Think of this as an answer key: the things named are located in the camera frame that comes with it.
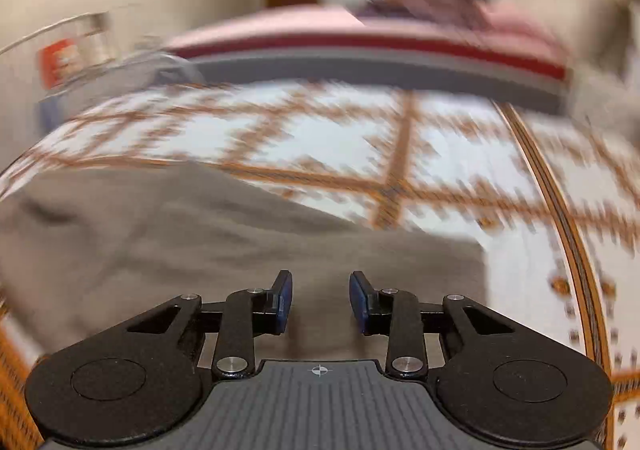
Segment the grey fleece pants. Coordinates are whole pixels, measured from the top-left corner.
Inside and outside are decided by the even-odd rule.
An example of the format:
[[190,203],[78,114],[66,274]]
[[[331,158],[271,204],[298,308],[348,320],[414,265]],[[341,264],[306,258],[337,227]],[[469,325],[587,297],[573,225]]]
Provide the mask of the grey fleece pants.
[[488,293],[476,240],[372,230],[198,164],[51,170],[1,203],[1,284],[46,352],[182,294],[267,287],[282,270],[291,315],[282,336],[258,340],[262,358],[381,357],[349,306],[357,270],[433,303]]

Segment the white orange patterned bedsheet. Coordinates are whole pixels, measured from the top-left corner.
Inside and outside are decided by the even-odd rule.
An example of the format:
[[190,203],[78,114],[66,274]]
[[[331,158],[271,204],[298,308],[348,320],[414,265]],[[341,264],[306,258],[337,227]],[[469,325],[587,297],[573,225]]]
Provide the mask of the white orange patterned bedsheet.
[[123,95],[1,177],[197,161],[377,228],[467,235],[488,305],[570,345],[614,386],[605,447],[639,444],[639,153],[614,133],[486,98],[281,81]]

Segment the pink sheeted large bed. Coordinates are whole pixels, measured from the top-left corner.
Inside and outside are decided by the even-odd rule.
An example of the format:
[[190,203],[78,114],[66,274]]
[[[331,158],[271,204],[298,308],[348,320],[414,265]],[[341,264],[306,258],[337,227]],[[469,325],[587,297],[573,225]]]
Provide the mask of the pink sheeted large bed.
[[563,112],[567,55],[526,37],[342,6],[289,6],[169,38],[164,50],[208,81],[337,80],[470,94],[549,115]]

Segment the pink pillow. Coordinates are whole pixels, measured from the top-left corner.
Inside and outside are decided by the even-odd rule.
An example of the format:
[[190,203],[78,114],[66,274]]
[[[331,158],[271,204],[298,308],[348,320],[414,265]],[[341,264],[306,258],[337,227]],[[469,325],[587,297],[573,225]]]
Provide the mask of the pink pillow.
[[483,12],[493,32],[543,42],[556,53],[567,54],[564,44],[553,32],[515,6],[486,3],[483,6]]

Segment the beige padded headboard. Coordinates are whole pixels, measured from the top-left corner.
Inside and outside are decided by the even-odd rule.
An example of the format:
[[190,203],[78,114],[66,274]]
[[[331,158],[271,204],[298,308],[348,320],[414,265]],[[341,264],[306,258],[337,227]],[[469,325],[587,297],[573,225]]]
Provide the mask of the beige padded headboard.
[[639,141],[639,0],[488,0],[530,17],[570,56],[566,113]]

